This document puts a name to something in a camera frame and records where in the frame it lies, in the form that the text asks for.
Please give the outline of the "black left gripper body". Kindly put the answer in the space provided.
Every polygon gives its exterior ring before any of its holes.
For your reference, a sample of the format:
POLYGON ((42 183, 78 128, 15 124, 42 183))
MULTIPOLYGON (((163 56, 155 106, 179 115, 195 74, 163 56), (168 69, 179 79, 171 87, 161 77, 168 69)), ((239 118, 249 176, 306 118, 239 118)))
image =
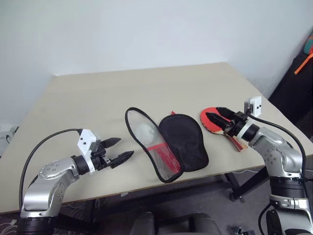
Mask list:
POLYGON ((91 152, 91 160, 94 168, 98 171, 110 167, 111 160, 106 157, 106 149, 101 146, 101 142, 97 145, 97 148, 91 152))

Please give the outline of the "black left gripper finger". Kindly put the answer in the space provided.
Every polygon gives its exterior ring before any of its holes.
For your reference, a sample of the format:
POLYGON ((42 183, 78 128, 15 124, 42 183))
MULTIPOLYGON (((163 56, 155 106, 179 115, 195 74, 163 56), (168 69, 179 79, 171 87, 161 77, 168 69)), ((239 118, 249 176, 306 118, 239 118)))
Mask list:
POLYGON ((119 154, 116 158, 111 160, 110 168, 114 169, 117 166, 125 163, 133 154, 134 151, 126 151, 122 154, 119 154))
POLYGON ((121 138, 109 138, 106 140, 101 141, 101 146, 103 148, 110 148, 121 141, 121 138))

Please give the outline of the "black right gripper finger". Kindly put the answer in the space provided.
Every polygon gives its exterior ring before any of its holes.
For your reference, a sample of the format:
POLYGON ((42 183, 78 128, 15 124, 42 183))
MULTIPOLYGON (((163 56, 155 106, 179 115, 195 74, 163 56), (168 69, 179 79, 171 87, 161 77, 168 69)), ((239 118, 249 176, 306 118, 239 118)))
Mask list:
POLYGON ((236 113, 226 107, 217 107, 216 110, 218 113, 227 120, 235 120, 236 113))
POLYGON ((206 113, 207 118, 214 123, 216 126, 221 128, 222 130, 227 129, 230 127, 230 122, 225 120, 222 116, 216 113, 206 113))

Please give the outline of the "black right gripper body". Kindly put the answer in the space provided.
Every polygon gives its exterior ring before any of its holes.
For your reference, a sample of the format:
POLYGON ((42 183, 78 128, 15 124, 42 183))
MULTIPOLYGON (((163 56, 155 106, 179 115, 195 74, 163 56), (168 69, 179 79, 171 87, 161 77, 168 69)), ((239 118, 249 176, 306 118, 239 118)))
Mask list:
POLYGON ((248 115, 242 112, 233 112, 224 116, 226 119, 230 120, 230 124, 225 128, 224 133, 229 136, 237 136, 242 128, 246 125, 248 115))

